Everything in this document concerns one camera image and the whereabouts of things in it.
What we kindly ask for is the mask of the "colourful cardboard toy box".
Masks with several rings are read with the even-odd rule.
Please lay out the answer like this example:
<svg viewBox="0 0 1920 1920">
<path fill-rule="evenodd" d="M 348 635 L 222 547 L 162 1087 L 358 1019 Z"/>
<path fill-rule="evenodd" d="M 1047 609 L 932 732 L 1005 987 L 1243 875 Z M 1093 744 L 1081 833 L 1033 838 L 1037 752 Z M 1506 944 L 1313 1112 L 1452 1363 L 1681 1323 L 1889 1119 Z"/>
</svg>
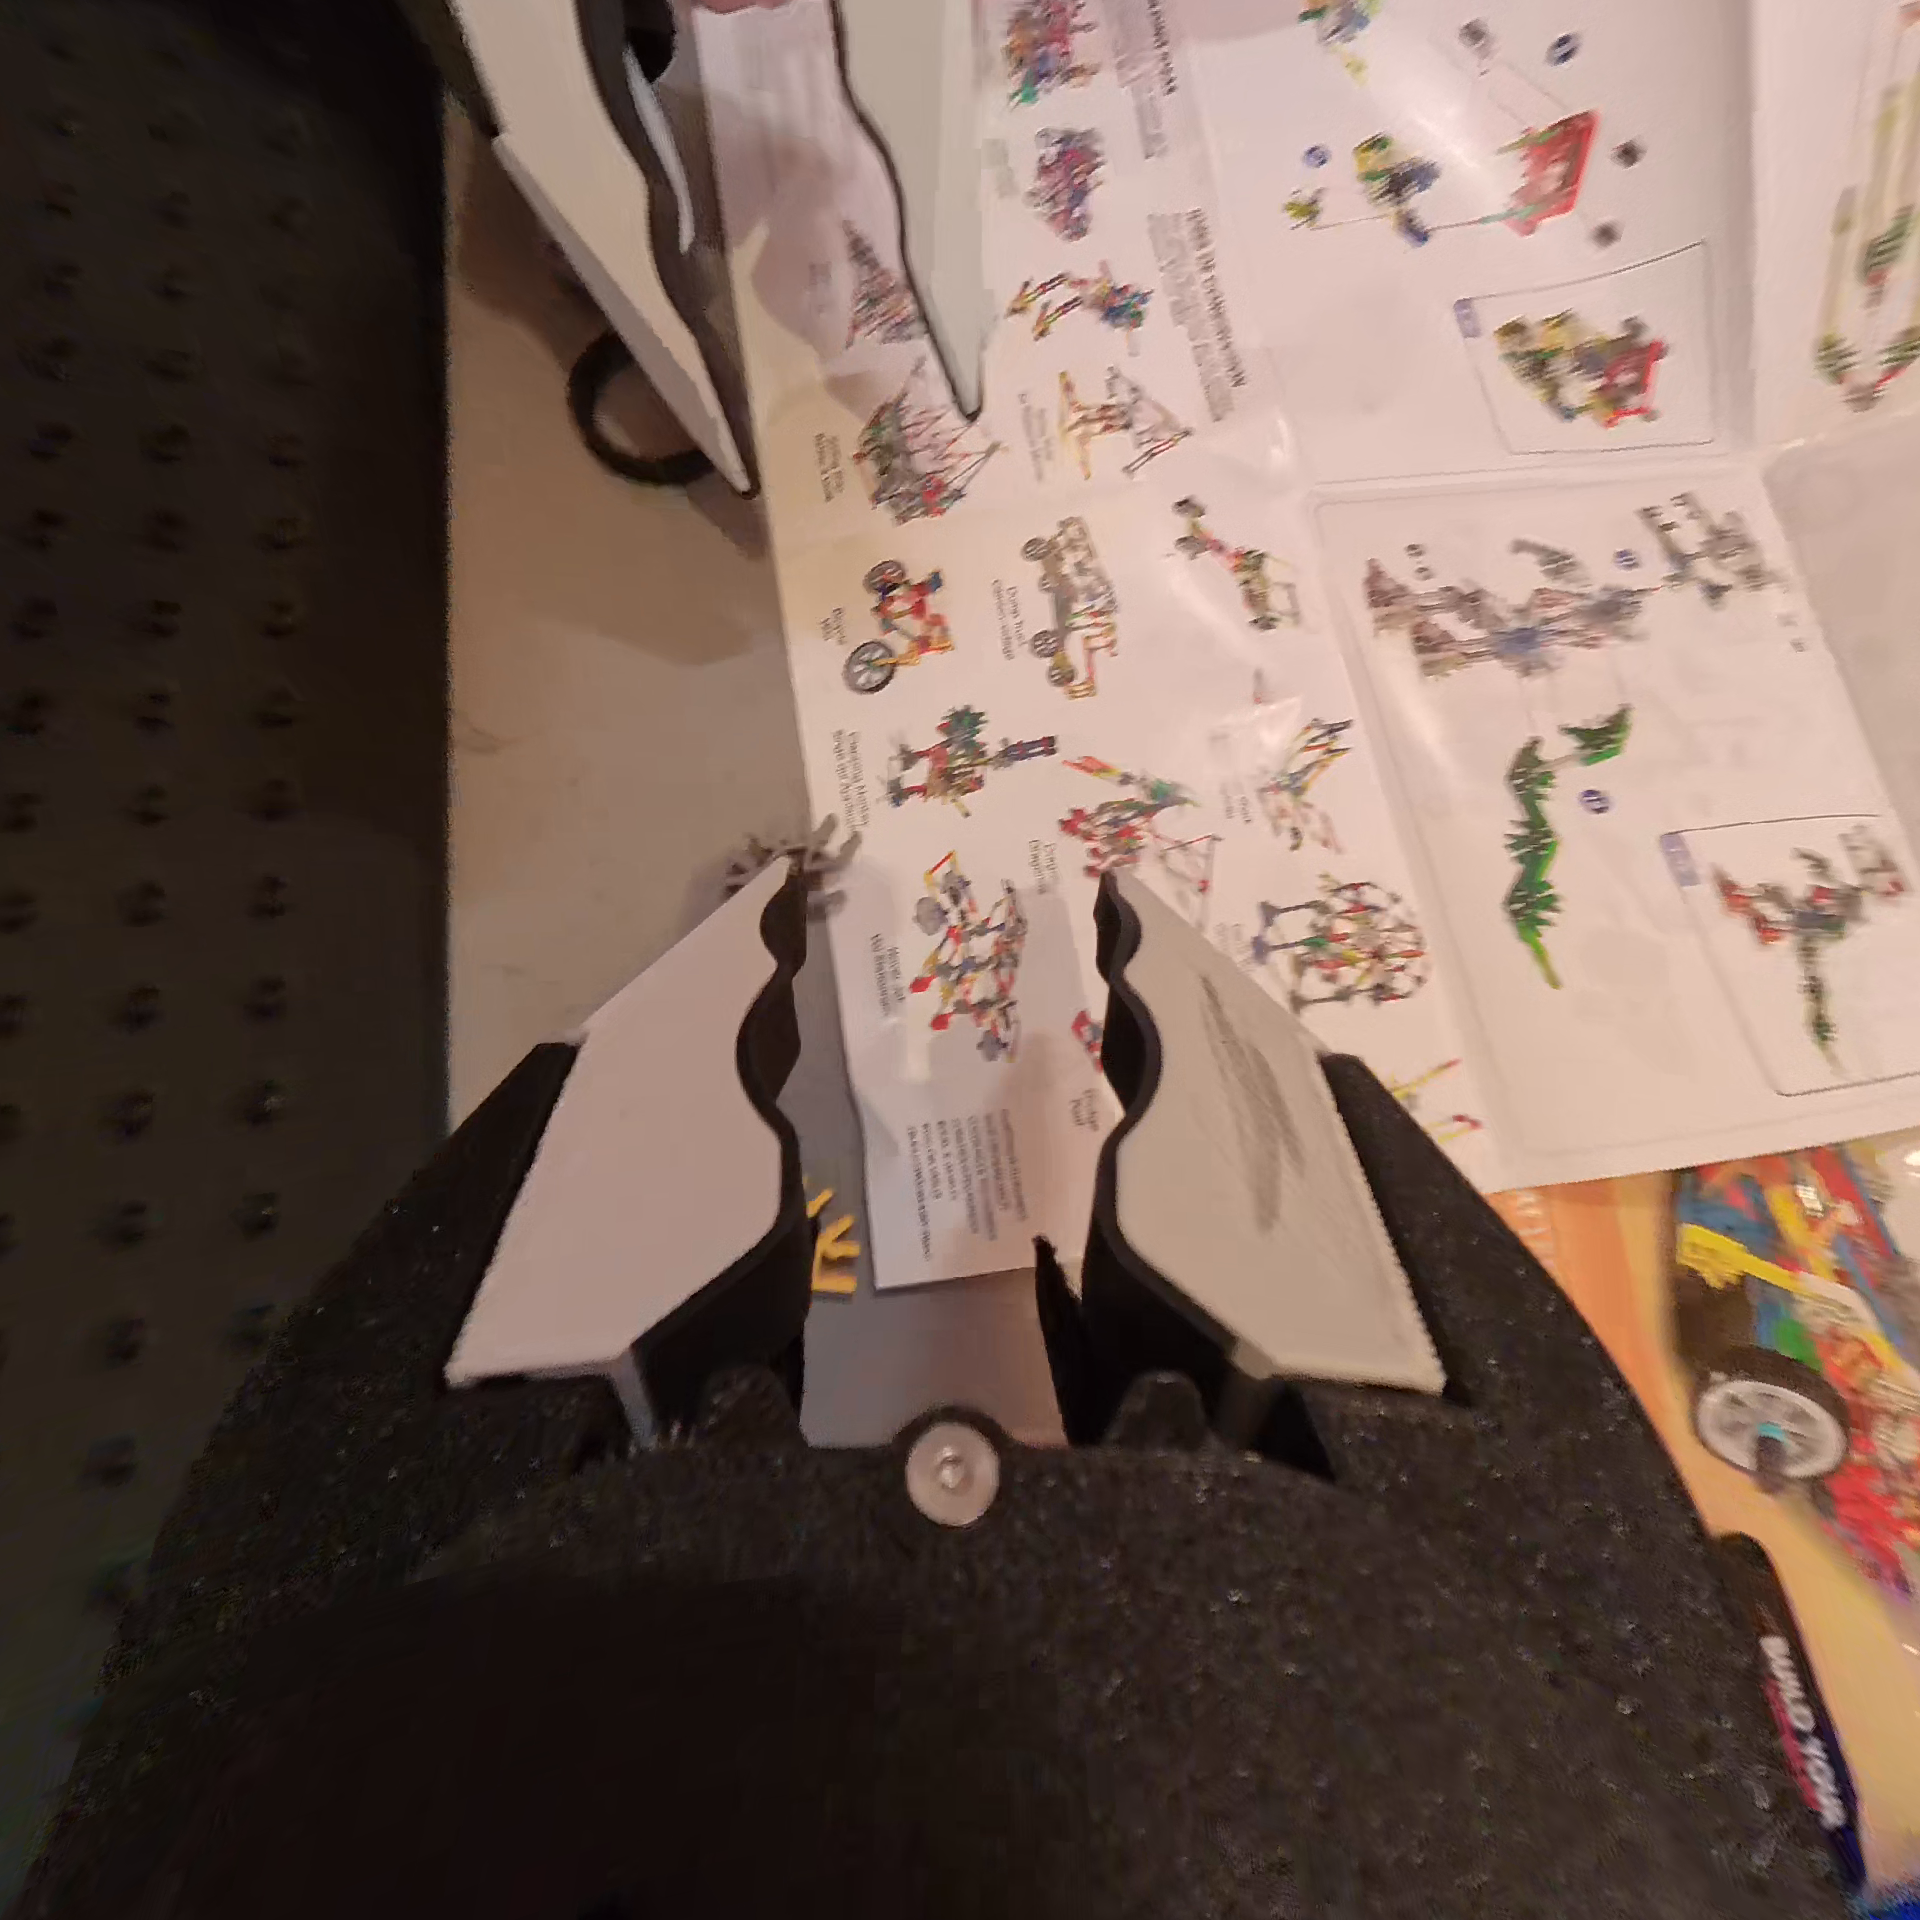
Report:
<svg viewBox="0 0 1920 1920">
<path fill-rule="evenodd" d="M 1915 1128 L 1495 1196 L 1638 1395 L 1870 1916 L 1917 1881 Z"/>
</svg>

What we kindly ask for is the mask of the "white printed instruction sheet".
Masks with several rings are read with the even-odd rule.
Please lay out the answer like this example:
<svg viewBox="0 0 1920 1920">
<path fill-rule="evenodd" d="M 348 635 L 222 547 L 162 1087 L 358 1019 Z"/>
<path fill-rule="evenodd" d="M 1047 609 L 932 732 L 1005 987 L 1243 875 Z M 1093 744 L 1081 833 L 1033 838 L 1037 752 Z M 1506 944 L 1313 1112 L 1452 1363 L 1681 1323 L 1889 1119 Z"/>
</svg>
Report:
<svg viewBox="0 0 1920 1920">
<path fill-rule="evenodd" d="M 693 27 L 877 1284 L 1086 1225 L 1111 870 L 1478 1189 L 1915 1124 L 1915 5 L 981 5 L 975 421 Z"/>
</svg>

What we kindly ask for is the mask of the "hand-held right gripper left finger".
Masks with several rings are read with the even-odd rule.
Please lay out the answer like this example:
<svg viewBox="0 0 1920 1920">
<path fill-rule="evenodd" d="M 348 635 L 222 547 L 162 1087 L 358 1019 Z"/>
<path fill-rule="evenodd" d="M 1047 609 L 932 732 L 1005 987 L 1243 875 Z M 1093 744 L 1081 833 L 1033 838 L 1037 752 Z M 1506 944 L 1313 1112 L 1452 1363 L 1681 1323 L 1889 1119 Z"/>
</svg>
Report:
<svg viewBox="0 0 1920 1920">
<path fill-rule="evenodd" d="M 780 859 L 562 1045 L 449 1384 L 701 1388 L 802 1337 L 811 1223 L 780 1099 L 807 937 L 804 879 Z"/>
</svg>

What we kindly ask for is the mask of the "grey snowflake connector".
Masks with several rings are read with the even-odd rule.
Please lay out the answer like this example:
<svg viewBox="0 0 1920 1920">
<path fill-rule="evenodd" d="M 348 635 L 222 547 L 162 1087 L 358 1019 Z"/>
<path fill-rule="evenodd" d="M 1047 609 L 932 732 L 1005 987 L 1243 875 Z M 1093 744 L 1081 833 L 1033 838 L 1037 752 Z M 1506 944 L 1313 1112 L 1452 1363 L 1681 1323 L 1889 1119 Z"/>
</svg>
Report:
<svg viewBox="0 0 1920 1920">
<path fill-rule="evenodd" d="M 846 897 L 846 875 L 861 849 L 861 831 L 826 816 L 804 831 L 746 833 L 726 857 L 723 897 L 739 895 L 769 869 L 790 869 L 804 881 L 807 915 L 828 918 Z"/>
</svg>

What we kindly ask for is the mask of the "black rubber toy tire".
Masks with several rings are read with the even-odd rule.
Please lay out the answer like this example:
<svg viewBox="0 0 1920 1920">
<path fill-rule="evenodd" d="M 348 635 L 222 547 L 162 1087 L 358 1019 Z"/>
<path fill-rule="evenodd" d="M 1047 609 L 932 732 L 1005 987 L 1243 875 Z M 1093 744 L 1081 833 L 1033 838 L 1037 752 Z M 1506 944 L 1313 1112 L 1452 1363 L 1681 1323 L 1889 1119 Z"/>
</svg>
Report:
<svg viewBox="0 0 1920 1920">
<path fill-rule="evenodd" d="M 604 326 L 566 369 L 566 416 L 583 449 L 612 478 L 637 489 L 689 489 L 715 472 L 710 457 L 693 446 L 641 455 L 612 443 L 601 424 L 601 404 L 617 376 L 637 368 L 633 350 Z"/>
</svg>

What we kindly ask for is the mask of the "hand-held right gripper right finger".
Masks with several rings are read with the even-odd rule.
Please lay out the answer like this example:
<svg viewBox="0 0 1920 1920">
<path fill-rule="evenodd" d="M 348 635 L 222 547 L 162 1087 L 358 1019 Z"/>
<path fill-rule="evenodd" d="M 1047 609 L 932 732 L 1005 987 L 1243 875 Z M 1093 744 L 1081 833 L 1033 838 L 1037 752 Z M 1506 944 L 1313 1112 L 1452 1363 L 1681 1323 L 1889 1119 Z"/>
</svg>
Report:
<svg viewBox="0 0 1920 1920">
<path fill-rule="evenodd" d="M 1093 1433 L 1150 1376 L 1250 1443 L 1302 1384 L 1438 1400 L 1450 1376 L 1321 1048 L 1153 886 L 1094 891 L 1116 1099 L 1073 1292 Z"/>
</svg>

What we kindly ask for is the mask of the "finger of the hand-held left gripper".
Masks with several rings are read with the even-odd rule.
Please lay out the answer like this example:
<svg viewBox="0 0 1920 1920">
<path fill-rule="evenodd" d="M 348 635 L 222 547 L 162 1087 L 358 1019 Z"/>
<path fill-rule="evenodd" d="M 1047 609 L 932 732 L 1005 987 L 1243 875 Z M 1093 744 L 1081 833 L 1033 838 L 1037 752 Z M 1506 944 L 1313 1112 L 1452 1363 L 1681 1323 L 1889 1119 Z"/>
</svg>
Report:
<svg viewBox="0 0 1920 1920">
<path fill-rule="evenodd" d="M 982 407 L 991 311 L 981 217 L 981 5 L 835 1 L 853 112 L 895 191 L 902 268 L 950 398 Z"/>
<path fill-rule="evenodd" d="M 674 5 L 455 1 L 449 25 L 495 165 L 694 447 L 756 493 L 705 125 L 662 96 Z"/>
</svg>

